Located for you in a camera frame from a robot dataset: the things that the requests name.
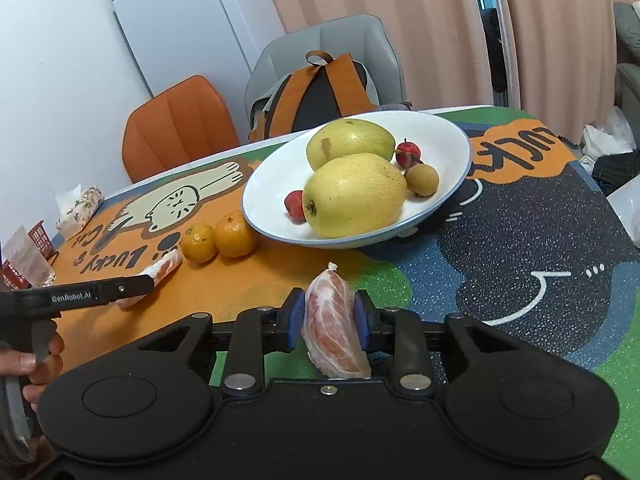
wicker basket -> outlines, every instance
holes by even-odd
[[[9,261],[2,264],[2,274],[4,275],[4,283],[10,288],[30,288],[31,283],[23,278],[23,276],[15,270]]]
[[[33,240],[33,243],[36,244],[36,247],[42,253],[42,256],[46,260],[50,258],[53,254],[53,246],[51,245],[51,240],[49,240],[49,236],[47,235],[44,227],[42,227],[43,220],[40,220],[35,227],[29,231],[29,238]]]

table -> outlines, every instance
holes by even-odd
[[[262,239],[241,260],[183,262],[131,312],[64,313],[65,366],[192,312],[224,321],[246,308],[279,306],[332,261],[378,307],[409,308],[424,320],[460,310],[594,370],[621,405],[605,458],[640,478],[639,251],[593,180],[539,121],[496,107],[440,114],[468,133],[473,163],[416,234],[344,251]],[[58,248],[56,282],[140,272],[175,247],[188,225],[215,224],[239,209],[252,171],[292,136],[205,158],[108,198],[84,231]],[[268,356],[266,365],[271,376],[316,373],[304,352]]]

orange speech bubble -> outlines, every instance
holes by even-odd
[[[523,176],[558,176],[574,154],[540,121],[518,119],[494,126],[471,140],[473,160],[467,178],[510,184]]]

metal bolt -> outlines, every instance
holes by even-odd
[[[335,395],[338,393],[338,388],[335,386],[331,386],[330,384],[326,384],[325,386],[320,387],[320,393],[323,395]]]
[[[422,374],[408,374],[400,378],[400,386],[405,390],[418,392],[431,386],[431,379]]]
[[[231,374],[225,379],[225,386],[231,390],[248,390],[255,384],[255,377],[249,374]]]

chair backrest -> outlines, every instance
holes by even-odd
[[[249,118],[254,102],[273,85],[287,74],[308,66],[305,54],[309,50],[324,50],[334,58],[349,52],[367,68],[381,105],[406,100],[400,60],[382,22],[370,14],[358,14],[296,30],[271,41],[262,51],[244,92]]]
[[[195,75],[129,116],[122,161],[131,181],[139,182],[239,145],[224,100],[203,76]]]

